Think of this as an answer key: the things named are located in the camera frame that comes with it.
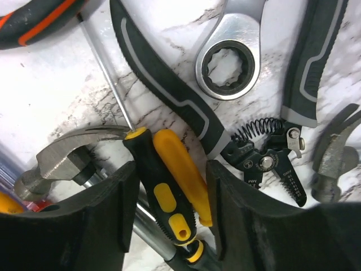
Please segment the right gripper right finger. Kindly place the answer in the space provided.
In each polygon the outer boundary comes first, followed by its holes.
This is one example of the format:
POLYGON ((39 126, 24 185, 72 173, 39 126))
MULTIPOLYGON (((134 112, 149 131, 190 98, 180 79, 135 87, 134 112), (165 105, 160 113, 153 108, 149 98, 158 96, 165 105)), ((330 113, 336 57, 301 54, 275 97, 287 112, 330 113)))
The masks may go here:
POLYGON ((217 256, 224 270, 359 270, 360 204, 309 209, 278 201, 206 164, 217 256))

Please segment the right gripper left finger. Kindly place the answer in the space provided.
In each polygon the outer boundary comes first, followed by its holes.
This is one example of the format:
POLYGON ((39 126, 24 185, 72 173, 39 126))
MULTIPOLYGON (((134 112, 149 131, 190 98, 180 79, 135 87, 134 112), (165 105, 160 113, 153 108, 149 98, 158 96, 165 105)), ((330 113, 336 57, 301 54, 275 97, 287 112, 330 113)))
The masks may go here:
POLYGON ((1 214, 1 269, 121 270, 138 192, 130 161, 41 212, 1 214))

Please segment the black long screwdriver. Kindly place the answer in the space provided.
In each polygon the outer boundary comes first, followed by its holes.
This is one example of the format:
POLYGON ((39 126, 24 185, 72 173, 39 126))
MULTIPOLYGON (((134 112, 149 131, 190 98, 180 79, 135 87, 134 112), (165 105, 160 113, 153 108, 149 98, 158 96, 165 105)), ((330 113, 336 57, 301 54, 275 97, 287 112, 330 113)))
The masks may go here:
POLYGON ((186 247, 177 247, 175 255, 164 262, 172 270, 222 270, 222 263, 218 261, 212 248, 204 240, 199 239, 195 239, 186 247))

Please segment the claw hammer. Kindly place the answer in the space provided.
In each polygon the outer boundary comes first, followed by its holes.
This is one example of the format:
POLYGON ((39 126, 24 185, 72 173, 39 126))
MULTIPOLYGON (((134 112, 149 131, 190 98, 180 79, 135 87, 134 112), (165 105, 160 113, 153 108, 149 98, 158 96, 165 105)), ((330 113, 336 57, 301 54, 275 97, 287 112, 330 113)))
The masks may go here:
MULTIPOLYGON (((61 136, 37 154, 37 166, 16 180, 15 194, 22 200, 34 202, 43 199, 55 181, 75 181, 84 186, 100 182, 104 177, 94 165, 87 145, 101 141, 122 141, 129 130, 125 126, 106 125, 82 128, 61 136)), ((182 262, 175 245, 156 225, 144 193, 139 194, 133 231, 167 264, 182 262)))

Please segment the yellow black screwdriver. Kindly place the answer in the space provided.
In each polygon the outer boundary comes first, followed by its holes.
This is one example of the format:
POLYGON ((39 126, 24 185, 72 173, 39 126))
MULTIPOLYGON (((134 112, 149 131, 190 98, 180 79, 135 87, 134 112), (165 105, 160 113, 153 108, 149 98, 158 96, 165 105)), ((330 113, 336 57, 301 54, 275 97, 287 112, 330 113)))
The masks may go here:
POLYGON ((100 48, 94 42, 94 35, 81 14, 77 15, 82 31, 103 72, 124 119, 130 128, 124 146, 132 154, 137 174, 145 188, 152 214, 164 234, 177 247, 186 247, 196 239, 196 224, 192 207, 178 186, 154 145, 152 133, 145 127, 136 128, 118 94, 100 48))

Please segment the yellow short screwdriver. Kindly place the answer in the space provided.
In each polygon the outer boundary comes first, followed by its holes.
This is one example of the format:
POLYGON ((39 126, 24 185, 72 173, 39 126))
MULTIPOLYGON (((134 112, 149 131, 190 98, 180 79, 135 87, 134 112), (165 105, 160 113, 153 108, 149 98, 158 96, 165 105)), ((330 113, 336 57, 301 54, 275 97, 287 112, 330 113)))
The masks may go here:
POLYGON ((206 183, 178 136, 170 129, 162 129, 153 136, 153 144, 198 213, 200 223, 206 227, 213 226, 206 183))

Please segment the blue handled screwdriver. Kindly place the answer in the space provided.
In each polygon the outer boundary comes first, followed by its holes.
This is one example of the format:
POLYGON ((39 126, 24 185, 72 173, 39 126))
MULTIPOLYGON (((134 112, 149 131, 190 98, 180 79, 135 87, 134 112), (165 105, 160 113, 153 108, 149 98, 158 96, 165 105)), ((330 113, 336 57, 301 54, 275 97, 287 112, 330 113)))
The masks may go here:
POLYGON ((1 191, 10 195, 24 207, 24 212, 32 209, 33 204, 21 200, 14 191, 15 181, 22 174, 22 168, 16 163, 11 152, 1 143, 1 191))

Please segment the black needle nose pliers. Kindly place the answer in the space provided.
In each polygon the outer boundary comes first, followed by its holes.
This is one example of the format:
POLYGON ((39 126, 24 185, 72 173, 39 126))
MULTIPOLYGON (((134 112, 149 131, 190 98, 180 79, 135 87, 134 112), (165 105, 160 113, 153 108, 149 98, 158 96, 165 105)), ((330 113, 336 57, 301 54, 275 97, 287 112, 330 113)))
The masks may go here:
MULTIPOLYGON (((256 83, 260 72, 260 26, 264 1, 226 1, 222 15, 197 56, 195 73, 199 87, 221 100, 236 99, 256 83), (225 48, 239 51, 245 74, 227 87, 207 77, 207 63, 225 48)), ((287 69, 279 119, 262 120, 256 126, 276 127, 262 151, 243 132, 229 134, 223 124, 191 87, 159 57, 137 27, 122 1, 110 1, 113 29, 119 47, 138 79, 180 116, 200 140, 208 159, 222 156, 244 174, 244 181, 259 187, 263 174, 273 171, 298 206, 306 192, 288 158, 304 148, 303 127, 315 128, 320 79, 347 8, 347 1, 308 1, 301 29, 287 69)))

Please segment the small black hammer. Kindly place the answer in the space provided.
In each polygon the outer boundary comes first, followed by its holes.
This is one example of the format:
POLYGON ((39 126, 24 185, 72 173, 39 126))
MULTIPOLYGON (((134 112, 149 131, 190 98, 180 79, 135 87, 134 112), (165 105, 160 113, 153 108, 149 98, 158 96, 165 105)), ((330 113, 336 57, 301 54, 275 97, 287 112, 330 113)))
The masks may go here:
POLYGON ((312 155, 314 175, 311 195, 319 203, 339 201, 339 178, 360 163, 357 149, 346 146, 351 133, 360 125, 359 105, 348 104, 325 127, 312 155))

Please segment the silver combination wrench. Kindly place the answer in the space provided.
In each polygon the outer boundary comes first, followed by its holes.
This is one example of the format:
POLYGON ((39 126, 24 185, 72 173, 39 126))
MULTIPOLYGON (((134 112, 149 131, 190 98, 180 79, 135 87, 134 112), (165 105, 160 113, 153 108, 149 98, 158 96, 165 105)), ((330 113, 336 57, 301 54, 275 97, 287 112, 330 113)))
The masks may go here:
POLYGON ((234 100, 255 85, 261 69, 264 0, 227 0, 195 62, 202 91, 217 100, 234 100))

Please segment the orange handled pliers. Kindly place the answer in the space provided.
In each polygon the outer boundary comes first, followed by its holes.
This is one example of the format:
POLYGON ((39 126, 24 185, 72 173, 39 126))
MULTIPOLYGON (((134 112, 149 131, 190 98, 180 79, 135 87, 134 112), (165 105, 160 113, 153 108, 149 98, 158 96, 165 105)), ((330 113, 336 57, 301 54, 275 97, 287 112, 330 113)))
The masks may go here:
POLYGON ((1 16, 1 50, 25 47, 62 29, 86 0, 33 0, 1 16))

